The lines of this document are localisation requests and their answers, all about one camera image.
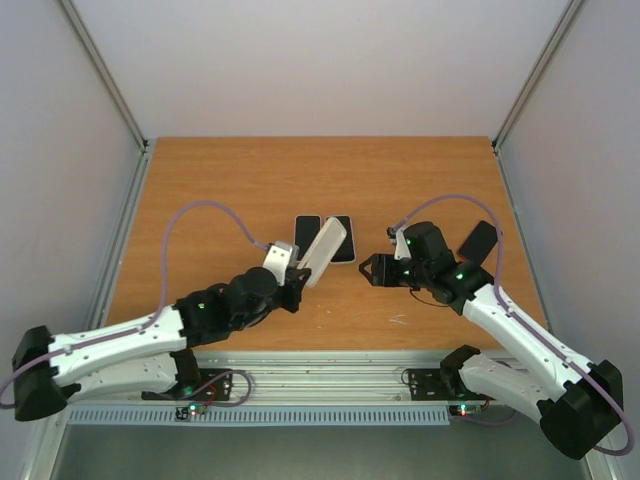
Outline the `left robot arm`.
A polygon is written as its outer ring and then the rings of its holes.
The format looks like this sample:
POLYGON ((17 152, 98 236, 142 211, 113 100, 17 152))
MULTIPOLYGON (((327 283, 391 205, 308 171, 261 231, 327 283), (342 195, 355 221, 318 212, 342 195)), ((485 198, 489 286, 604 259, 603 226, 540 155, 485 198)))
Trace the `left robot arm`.
POLYGON ((268 255, 262 265, 194 291, 173 304, 111 327, 54 335, 27 330, 12 358, 8 409, 18 422, 52 416, 93 394, 140 389, 170 400, 197 394, 201 373, 193 350, 257 326, 278 309, 296 313, 306 287, 325 271, 268 255))

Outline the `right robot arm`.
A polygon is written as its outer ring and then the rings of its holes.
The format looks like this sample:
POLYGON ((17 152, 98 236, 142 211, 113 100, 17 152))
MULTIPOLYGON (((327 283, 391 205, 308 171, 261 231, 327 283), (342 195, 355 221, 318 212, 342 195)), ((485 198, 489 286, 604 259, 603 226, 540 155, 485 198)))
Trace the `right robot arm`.
POLYGON ((441 230, 419 222, 388 233, 395 251, 359 266, 376 287, 426 290, 439 304, 479 326, 525 367, 511 369, 463 345, 440 363, 453 398, 489 397, 536 422, 562 454, 580 460, 621 422, 623 381, 609 361, 593 363, 538 325, 469 258, 456 258, 441 230))

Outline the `black phone dark edge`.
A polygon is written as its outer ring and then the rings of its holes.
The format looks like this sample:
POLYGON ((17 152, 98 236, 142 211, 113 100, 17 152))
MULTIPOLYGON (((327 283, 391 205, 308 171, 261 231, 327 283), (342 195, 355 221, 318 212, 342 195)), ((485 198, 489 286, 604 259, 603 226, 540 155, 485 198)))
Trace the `black phone dark edge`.
POLYGON ((297 260, 307 253, 322 226, 319 215, 297 215, 294 221, 294 245, 297 247, 297 260))

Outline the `black phone silver edge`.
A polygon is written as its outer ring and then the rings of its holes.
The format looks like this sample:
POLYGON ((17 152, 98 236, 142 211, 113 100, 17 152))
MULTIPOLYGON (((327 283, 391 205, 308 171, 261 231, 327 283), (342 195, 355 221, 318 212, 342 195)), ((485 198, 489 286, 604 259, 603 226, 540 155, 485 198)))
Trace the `black phone silver edge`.
POLYGON ((353 226, 348 215, 335 215, 335 218, 346 230, 346 237, 331 259, 332 264, 348 264, 356 260, 355 242, 353 238, 353 226))

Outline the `black phone pink edge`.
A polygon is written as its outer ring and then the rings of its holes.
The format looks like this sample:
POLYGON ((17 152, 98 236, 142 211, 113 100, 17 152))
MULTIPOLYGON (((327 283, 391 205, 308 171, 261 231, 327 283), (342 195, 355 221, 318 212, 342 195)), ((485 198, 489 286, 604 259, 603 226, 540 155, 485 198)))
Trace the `black phone pink edge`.
POLYGON ((457 250, 464 261, 481 265, 498 243, 496 228, 485 220, 481 220, 462 242, 457 250))

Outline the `white phone case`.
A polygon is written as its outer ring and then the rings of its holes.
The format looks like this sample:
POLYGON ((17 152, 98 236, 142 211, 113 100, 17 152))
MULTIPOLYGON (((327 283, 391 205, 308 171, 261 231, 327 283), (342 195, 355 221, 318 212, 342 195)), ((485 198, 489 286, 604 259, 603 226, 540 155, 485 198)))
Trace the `white phone case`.
POLYGON ((337 218, 330 217, 325 221, 298 263, 299 269, 311 271, 306 287, 313 288, 318 283, 346 236, 347 231, 337 218))

